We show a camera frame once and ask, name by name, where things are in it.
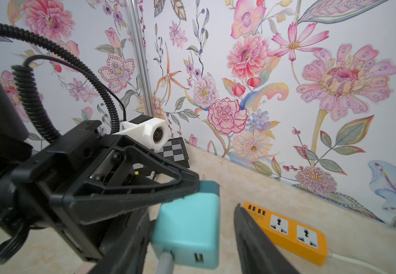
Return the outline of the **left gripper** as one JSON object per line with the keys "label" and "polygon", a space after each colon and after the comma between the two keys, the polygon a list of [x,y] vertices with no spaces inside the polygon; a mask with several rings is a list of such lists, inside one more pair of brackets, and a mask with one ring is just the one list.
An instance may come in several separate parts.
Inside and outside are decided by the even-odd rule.
{"label": "left gripper", "polygon": [[[102,135],[99,126],[79,123],[12,172],[20,200],[16,247],[34,227],[51,227],[79,257],[97,262],[119,237],[128,212],[199,190],[197,173],[156,155],[141,138]],[[136,175],[136,163],[156,177]]]}

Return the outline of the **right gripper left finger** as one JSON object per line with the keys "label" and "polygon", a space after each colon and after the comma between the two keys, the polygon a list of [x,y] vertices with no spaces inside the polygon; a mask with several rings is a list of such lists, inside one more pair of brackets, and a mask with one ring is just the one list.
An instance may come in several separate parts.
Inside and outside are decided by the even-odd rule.
{"label": "right gripper left finger", "polygon": [[148,209],[134,211],[124,232],[90,273],[141,274],[151,236],[152,225]]}

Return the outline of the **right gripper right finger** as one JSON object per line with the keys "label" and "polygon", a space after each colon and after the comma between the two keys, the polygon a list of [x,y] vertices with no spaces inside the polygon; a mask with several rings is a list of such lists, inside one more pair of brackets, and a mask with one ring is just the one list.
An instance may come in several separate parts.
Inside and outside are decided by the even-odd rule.
{"label": "right gripper right finger", "polygon": [[296,274],[246,209],[234,210],[234,230],[243,274]]}

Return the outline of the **orange power strip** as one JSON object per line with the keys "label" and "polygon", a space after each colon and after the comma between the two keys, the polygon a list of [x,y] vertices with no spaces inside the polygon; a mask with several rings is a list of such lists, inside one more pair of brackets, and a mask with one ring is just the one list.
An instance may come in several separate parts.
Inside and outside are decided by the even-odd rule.
{"label": "orange power strip", "polygon": [[244,209],[274,245],[317,266],[325,264],[328,246],[323,232],[253,203],[244,203]]}

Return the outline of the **teal USB charger plug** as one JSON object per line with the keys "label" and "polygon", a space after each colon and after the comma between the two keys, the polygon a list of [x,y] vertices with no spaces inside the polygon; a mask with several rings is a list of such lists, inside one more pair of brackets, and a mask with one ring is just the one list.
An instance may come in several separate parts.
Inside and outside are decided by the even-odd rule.
{"label": "teal USB charger plug", "polygon": [[220,207],[220,186],[208,180],[195,194],[161,205],[151,238],[157,274],[172,274],[176,265],[219,266]]}

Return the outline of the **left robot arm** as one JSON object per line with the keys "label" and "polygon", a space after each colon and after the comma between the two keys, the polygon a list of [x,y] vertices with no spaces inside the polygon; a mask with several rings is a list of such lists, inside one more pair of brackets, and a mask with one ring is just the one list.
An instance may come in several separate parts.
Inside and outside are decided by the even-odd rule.
{"label": "left robot arm", "polygon": [[49,60],[83,74],[107,106],[111,132],[100,121],[79,123],[66,134],[42,104],[29,57],[14,66],[10,82],[29,120],[48,146],[34,154],[23,121],[0,83],[0,265],[26,242],[30,231],[52,228],[78,257],[118,272],[140,273],[152,235],[148,208],[195,194],[199,176],[157,154],[167,142],[166,123],[142,115],[124,131],[122,101],[76,56],[49,39],[0,24],[0,38],[34,44]]}

